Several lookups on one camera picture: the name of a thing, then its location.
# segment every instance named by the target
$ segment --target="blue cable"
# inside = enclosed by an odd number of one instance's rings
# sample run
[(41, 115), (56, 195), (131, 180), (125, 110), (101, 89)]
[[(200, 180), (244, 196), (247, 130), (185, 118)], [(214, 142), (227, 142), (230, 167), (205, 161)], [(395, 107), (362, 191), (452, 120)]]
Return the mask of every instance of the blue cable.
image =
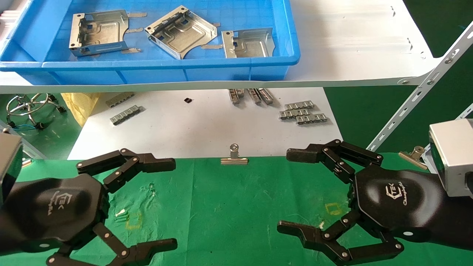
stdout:
[[(30, 129), (18, 129), (19, 127), (21, 126), (27, 126), (27, 127), (30, 127)], [(24, 131), (24, 130), (33, 130), (33, 129), (36, 129), (34, 126), (30, 125), (30, 124), (21, 124), (21, 125), (17, 125), (14, 130), (16, 131)]]

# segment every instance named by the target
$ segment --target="yellow cloth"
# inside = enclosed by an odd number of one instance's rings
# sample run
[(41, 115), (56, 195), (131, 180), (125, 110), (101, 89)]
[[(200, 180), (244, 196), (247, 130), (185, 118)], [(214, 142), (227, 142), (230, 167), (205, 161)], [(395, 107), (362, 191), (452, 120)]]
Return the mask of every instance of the yellow cloth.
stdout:
[(100, 97), (100, 93), (61, 93), (61, 96), (77, 123), (84, 126)]

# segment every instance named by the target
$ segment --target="green tablecloth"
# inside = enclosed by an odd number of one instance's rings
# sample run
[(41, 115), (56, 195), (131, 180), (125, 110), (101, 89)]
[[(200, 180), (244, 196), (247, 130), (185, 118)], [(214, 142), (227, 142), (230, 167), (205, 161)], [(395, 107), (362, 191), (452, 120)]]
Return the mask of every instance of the green tablecloth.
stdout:
[[(384, 154), (388, 169), (416, 169), (397, 154)], [(35, 161), (19, 181), (77, 175), (76, 161)], [(97, 176), (102, 180), (106, 174)], [(279, 220), (327, 228), (348, 211), (348, 186), (323, 165), (283, 157), (250, 158), (247, 166), (222, 166), (219, 159), (177, 160), (173, 172), (141, 173), (111, 196), (105, 225), (125, 245), (176, 238), (178, 249), (156, 254), (154, 266), (333, 265), (303, 249), (298, 238), (276, 231)], [(116, 218), (125, 209), (128, 219)], [(346, 247), (377, 243), (359, 226), (339, 242)], [(471, 265), (473, 252), (401, 240), (405, 251), (371, 265)], [(0, 257), (1, 266), (44, 266), (54, 251)], [(95, 238), (71, 258), (106, 265), (114, 253)]]

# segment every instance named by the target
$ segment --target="yellow tape mark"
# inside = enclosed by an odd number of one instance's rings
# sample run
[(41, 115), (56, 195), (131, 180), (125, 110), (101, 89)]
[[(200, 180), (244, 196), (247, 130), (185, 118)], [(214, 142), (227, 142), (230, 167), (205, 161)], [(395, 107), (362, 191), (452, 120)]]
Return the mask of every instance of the yellow tape mark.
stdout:
[(325, 209), (330, 215), (340, 215), (342, 214), (342, 209), (340, 208), (340, 205), (336, 202), (334, 203), (327, 203), (325, 205)]
[[(130, 225), (130, 220), (131, 220), (131, 217), (133, 216), (137, 217), (136, 219), (137, 221), (136, 221), (136, 224)], [(125, 228), (128, 230), (136, 230), (136, 229), (141, 228), (141, 213), (130, 213), (130, 216), (126, 220)]]

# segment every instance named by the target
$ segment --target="robotic hand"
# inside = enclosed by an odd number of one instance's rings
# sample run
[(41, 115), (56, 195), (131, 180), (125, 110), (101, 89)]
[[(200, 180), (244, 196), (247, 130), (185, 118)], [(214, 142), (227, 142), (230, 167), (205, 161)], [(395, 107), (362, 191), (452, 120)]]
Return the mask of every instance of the robotic hand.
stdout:
[[(473, 250), (473, 199), (449, 197), (437, 174), (381, 168), (383, 157), (340, 140), (307, 149), (289, 149), (289, 161), (324, 164), (349, 184), (351, 209), (327, 230), (279, 221), (280, 233), (297, 236), (302, 246), (323, 252), (337, 265), (396, 257), (404, 246), (396, 238)], [(343, 159), (365, 167), (355, 170)], [(337, 239), (355, 224), (381, 243), (345, 248)]]
[[(78, 163), (79, 175), (74, 178), (15, 183), (21, 169), (20, 142), (18, 136), (0, 133), (2, 153), (7, 156), (0, 160), (0, 256), (59, 248), (47, 259), (47, 265), (93, 266), (69, 255), (98, 236), (116, 254), (109, 266), (143, 266), (154, 254), (177, 248), (176, 239), (127, 248), (104, 225), (110, 206), (108, 193), (115, 193), (141, 171), (174, 170), (174, 159), (121, 149)], [(92, 177), (117, 167), (103, 184)]]

